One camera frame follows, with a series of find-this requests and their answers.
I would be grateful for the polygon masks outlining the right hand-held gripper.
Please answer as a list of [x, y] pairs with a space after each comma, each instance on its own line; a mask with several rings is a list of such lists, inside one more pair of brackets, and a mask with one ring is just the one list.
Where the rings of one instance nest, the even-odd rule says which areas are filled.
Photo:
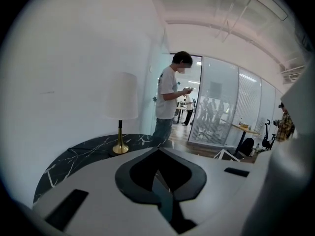
[[222, 149], [218, 154], [216, 154], [214, 159], [240, 162], [240, 159], [236, 158], [225, 149]]

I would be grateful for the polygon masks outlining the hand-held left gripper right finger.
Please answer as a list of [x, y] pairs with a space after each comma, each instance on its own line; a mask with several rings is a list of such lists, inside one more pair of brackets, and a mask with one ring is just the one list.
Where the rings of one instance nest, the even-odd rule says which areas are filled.
[[196, 199], [180, 203], [185, 218], [196, 224], [181, 236], [241, 236], [265, 180], [265, 153], [252, 164], [202, 157], [173, 148], [167, 151], [200, 166], [207, 175]]

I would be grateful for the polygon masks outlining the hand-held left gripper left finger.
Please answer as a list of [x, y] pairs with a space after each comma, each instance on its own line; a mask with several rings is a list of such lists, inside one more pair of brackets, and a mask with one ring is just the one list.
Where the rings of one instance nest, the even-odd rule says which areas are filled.
[[89, 164], [46, 192], [33, 210], [46, 218], [74, 189], [88, 196], [65, 229], [69, 236], [177, 236], [156, 205], [132, 202], [115, 183], [116, 170], [148, 149]]

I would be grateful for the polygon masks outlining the black backpack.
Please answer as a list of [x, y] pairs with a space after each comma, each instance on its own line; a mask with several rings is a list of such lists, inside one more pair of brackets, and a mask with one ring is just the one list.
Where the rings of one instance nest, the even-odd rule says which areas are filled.
[[252, 149], [253, 149], [253, 145], [254, 145], [254, 140], [253, 138], [246, 138], [241, 146], [240, 146], [240, 149], [239, 151], [244, 154], [245, 156], [249, 156], [252, 152]]

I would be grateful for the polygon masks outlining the wooden office desk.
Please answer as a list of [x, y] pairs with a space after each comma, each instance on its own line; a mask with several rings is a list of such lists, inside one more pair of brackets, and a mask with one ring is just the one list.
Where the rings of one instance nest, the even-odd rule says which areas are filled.
[[238, 146], [237, 146], [237, 148], [236, 148], [236, 150], [235, 150], [235, 152], [234, 152], [234, 154], [233, 155], [238, 155], [238, 153], [239, 153], [239, 151], [240, 151], [240, 148], [241, 148], [241, 145], [242, 145], [242, 143], [243, 143], [243, 141], [244, 141], [244, 138], [245, 138], [245, 135], [246, 135], [246, 133], [249, 133], [249, 134], [253, 134], [253, 135], [260, 135], [260, 133], [258, 133], [257, 131], [255, 131], [255, 130], [249, 130], [249, 128], [248, 127], [242, 127], [241, 125], [234, 125], [234, 124], [232, 124], [232, 123], [229, 123], [228, 121], [226, 121], [226, 120], [223, 120], [223, 119], [221, 119], [223, 122], [225, 122], [225, 123], [227, 123], [227, 124], [230, 124], [231, 126], [233, 126], [233, 127], [235, 127], [235, 128], [237, 128], [237, 129], [239, 129], [239, 130], [241, 130], [243, 133], [242, 133], [242, 137], [241, 137], [241, 139], [240, 139], [240, 141], [239, 141], [239, 143], [238, 143]]
[[175, 112], [175, 118], [177, 123], [180, 122], [182, 115], [187, 111], [187, 108], [184, 107], [177, 107], [176, 112]]

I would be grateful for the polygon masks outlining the round black marble table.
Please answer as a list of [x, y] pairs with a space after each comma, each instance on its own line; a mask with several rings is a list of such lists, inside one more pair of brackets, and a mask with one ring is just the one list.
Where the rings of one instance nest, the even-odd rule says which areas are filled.
[[[123, 134], [122, 138], [124, 144], [128, 146], [129, 152], [153, 147], [174, 147], [174, 142], [171, 140], [163, 140], [146, 134]], [[68, 148], [43, 173], [35, 190], [33, 204], [35, 205], [47, 191], [56, 187], [57, 184], [81, 168], [100, 160], [115, 157], [113, 146], [117, 143], [117, 135], [107, 135]]]

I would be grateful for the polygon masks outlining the glass partition with blinds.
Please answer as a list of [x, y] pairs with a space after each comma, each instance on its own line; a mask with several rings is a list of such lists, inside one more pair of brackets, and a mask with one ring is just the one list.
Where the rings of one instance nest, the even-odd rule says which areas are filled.
[[[221, 119], [257, 131], [260, 135], [246, 133], [244, 139], [261, 143], [267, 119], [282, 118], [278, 107], [282, 93], [261, 77], [228, 62], [194, 56], [186, 84], [194, 88], [191, 97], [196, 100], [190, 143], [236, 148], [243, 132]], [[271, 124], [268, 128], [271, 138], [276, 128]]]

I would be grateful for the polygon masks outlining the white shade gold table lamp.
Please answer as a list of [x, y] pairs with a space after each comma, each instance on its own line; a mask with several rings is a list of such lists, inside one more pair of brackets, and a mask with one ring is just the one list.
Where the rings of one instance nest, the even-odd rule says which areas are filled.
[[116, 72], [108, 84], [105, 115], [118, 121], [117, 144], [113, 146], [115, 154], [125, 154], [128, 146], [123, 141], [123, 121], [138, 118], [137, 77], [126, 72]]

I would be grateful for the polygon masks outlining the ceiling air vent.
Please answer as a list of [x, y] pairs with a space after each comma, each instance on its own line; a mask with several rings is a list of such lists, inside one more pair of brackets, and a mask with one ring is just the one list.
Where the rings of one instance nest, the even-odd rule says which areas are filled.
[[281, 72], [281, 75], [283, 77], [283, 83], [284, 84], [292, 84], [294, 83], [299, 76], [302, 74], [303, 70], [304, 70], [305, 66], [298, 66], [295, 68], [291, 68], [288, 70], [285, 70], [283, 72]]

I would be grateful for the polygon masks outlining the long ceiling light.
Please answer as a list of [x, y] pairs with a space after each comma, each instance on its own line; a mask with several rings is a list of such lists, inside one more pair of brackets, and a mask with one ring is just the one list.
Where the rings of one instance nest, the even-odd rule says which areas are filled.
[[280, 21], [288, 18], [288, 13], [275, 0], [251, 0], [249, 7], [256, 12], [272, 14]]

